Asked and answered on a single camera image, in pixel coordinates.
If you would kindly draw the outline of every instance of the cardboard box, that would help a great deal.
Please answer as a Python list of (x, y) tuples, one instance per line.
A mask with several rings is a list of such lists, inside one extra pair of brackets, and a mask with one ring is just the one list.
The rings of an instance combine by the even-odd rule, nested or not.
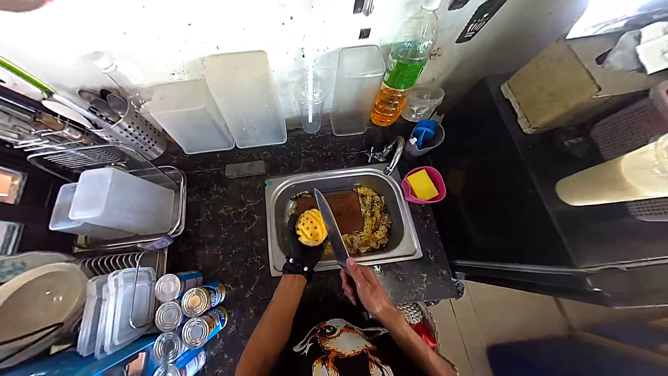
[(625, 98), (668, 80), (604, 68), (597, 57), (611, 50), (622, 33), (560, 39), (533, 58), (501, 86), (525, 133), (576, 125)]

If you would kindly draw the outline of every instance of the bird print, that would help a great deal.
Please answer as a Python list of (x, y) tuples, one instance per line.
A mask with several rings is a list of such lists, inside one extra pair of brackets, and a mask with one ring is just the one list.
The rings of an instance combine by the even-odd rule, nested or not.
[(325, 354), (313, 362), (313, 376), (339, 376), (335, 361), (356, 355), (367, 357), (371, 376), (393, 376), (391, 368), (371, 353), (376, 347), (364, 332), (375, 332), (372, 339), (387, 333), (387, 330), (362, 329), (341, 318), (333, 318), (314, 326), (293, 350), (306, 355), (312, 345), (320, 345)]

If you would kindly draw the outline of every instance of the stainless steel sink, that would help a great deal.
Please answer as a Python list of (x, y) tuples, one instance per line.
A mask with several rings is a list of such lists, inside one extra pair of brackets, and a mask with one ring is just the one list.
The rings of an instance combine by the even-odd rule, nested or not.
[[(389, 242), (380, 251), (366, 252), (354, 256), (363, 265), (383, 264), (414, 260), (422, 257), (420, 241), (415, 232), (408, 203), (404, 201), (399, 186), (399, 173), (390, 176), (383, 174), (387, 163), (352, 169), (322, 171), (277, 177), (265, 181), (265, 202), (267, 203), (267, 231), (269, 233), (269, 268), (272, 276), (280, 276), (288, 254), (287, 221), (288, 210), (294, 201), (290, 197), (296, 193), (313, 191), (322, 192), (350, 190), (356, 185), (368, 187), (379, 195), (385, 196), (387, 212), (392, 217)], [(316, 271), (338, 269), (334, 255), (325, 255), (315, 267)]]

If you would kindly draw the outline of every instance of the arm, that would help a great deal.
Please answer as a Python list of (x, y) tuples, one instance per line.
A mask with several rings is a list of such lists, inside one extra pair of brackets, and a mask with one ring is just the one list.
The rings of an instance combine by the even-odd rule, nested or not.
[(290, 337), (293, 319), (306, 278), (281, 277), (279, 287), (241, 354), (235, 375), (268, 375)]
[(309, 247), (299, 242), (295, 235), (296, 223), (297, 216), (292, 214), (287, 231), (290, 256), (283, 265), (283, 277), (241, 354), (236, 366), (237, 376), (269, 374), (290, 338), (304, 287), (311, 281), (313, 268), (323, 256), (322, 244)]
[(408, 325), (403, 314), (389, 301), (383, 286), (373, 275), (371, 269), (360, 266), (352, 258), (348, 259), (348, 272), (341, 270), (345, 295), (356, 304), (355, 290), (351, 286), (351, 277), (357, 287), (357, 295), (369, 313), (383, 324), (389, 334), (413, 362), (431, 376), (456, 376), (457, 371), (444, 358), (427, 346), (420, 336)]

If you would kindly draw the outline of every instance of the wooden cutting board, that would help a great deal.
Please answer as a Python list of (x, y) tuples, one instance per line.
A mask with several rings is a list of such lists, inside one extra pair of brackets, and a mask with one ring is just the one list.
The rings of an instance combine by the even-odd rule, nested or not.
[[(357, 192), (331, 192), (324, 194), (329, 207), (332, 209), (336, 224), (341, 234), (364, 230), (362, 208), (359, 206)], [(300, 197), (297, 199), (297, 215), (306, 210), (317, 209), (315, 197)]]

